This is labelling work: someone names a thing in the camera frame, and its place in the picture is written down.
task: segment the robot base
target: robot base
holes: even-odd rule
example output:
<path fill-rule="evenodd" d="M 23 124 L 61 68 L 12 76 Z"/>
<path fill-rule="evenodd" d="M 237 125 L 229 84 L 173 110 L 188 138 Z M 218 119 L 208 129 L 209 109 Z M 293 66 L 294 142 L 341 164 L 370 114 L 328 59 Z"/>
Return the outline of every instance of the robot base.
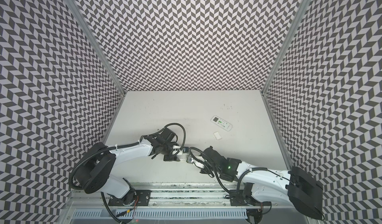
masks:
<path fill-rule="evenodd" d="M 138 196 L 138 203 L 136 206 L 148 206 L 150 201 L 151 190 L 135 190 Z M 109 206 L 126 206 L 123 204 L 123 200 L 120 198 L 110 198 Z"/>

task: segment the black and white zigzag pattern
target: black and white zigzag pattern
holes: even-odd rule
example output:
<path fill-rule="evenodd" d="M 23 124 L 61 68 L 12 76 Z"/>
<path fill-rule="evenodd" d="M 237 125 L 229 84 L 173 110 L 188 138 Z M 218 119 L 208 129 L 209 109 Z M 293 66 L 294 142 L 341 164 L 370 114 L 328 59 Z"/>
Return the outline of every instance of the black and white zigzag pattern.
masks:
<path fill-rule="evenodd" d="M 0 3 L 0 222 L 53 222 L 121 95 L 62 0 Z"/>
<path fill-rule="evenodd" d="M 382 223 L 382 0 L 313 0 L 267 93 L 329 223 Z"/>
<path fill-rule="evenodd" d="M 261 89 L 301 0 L 76 0 L 129 91 Z"/>

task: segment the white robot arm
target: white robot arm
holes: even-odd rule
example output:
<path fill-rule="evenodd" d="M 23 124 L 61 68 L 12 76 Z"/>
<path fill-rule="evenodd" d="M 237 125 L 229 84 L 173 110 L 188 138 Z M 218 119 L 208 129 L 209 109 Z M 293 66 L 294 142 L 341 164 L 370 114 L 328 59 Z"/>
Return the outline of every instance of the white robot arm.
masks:
<path fill-rule="evenodd" d="M 294 206 L 299 212 L 311 218 L 322 219 L 322 185 L 302 169 L 293 167 L 291 171 L 280 171 L 258 167 L 239 159 L 224 158 L 212 147 L 204 151 L 194 147 L 184 149 L 183 126 L 179 125 L 184 131 L 183 144 L 178 145 L 172 141 L 177 135 L 167 128 L 170 125 L 179 124 L 166 125 L 154 134 L 142 136 L 133 144 L 109 147 L 102 143 L 93 145 L 70 174 L 70 187 L 84 190 L 86 193 L 100 191 L 103 199 L 103 193 L 107 193 L 128 205 L 134 200 L 134 190 L 126 179 L 110 174 L 114 165 L 138 157 L 152 156 L 153 159 L 158 154 L 164 155 L 164 161 L 179 161 L 177 155 L 182 154 L 189 155 L 185 160 L 202 169 L 201 173 L 216 176 L 222 188 L 238 205 L 276 202 L 284 206 Z M 192 150 L 199 152 L 200 156 L 195 156 Z M 80 185 L 74 184 L 74 178 Z M 221 179 L 229 182 L 237 181 L 236 190 L 226 189 Z M 241 183 L 244 183 L 244 190 L 240 190 Z"/>

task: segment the black end effector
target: black end effector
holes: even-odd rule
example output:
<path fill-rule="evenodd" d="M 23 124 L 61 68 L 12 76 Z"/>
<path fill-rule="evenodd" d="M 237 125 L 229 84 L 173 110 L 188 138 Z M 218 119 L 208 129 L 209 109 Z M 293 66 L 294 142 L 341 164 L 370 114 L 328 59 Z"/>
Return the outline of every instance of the black end effector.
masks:
<path fill-rule="evenodd" d="M 206 148 L 203 152 L 208 156 L 208 158 L 213 160 L 217 172 L 220 174 L 220 179 L 223 179 L 228 182 L 232 182 L 234 180 L 237 181 L 236 174 L 238 172 L 236 170 L 239 164 L 241 163 L 241 160 L 232 158 L 226 159 L 225 157 L 220 155 L 216 150 L 214 150 L 212 146 Z"/>
<path fill-rule="evenodd" d="M 321 220 L 323 186 L 299 167 L 292 167 L 289 171 L 291 183 L 287 185 L 289 200 L 297 211 L 313 219 Z"/>
<path fill-rule="evenodd" d="M 86 152 L 78 163 L 103 148 L 107 148 L 107 146 L 103 143 L 96 143 Z M 85 193 L 94 193 L 103 187 L 109 178 L 115 159 L 115 154 L 106 151 L 102 155 L 97 155 L 88 160 L 88 162 L 78 168 L 74 177 L 78 180 L 81 187 L 83 187 Z"/>
<path fill-rule="evenodd" d="M 169 128 L 163 129 L 163 131 L 155 136 L 147 136 L 145 139 L 149 140 L 152 145 L 152 151 L 150 153 L 151 159 L 154 159 L 158 154 L 168 156 L 173 150 L 172 146 L 176 145 L 176 142 L 171 142 L 175 137 L 175 133 Z"/>

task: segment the small white block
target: small white block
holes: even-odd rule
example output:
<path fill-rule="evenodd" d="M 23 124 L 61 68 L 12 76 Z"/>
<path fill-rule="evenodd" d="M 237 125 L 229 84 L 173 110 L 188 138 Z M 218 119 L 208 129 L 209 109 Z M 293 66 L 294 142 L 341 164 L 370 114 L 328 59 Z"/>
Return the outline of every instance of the small white block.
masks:
<path fill-rule="evenodd" d="M 221 140 L 222 137 L 220 136 L 219 132 L 214 132 L 213 135 L 215 136 L 216 140 Z"/>

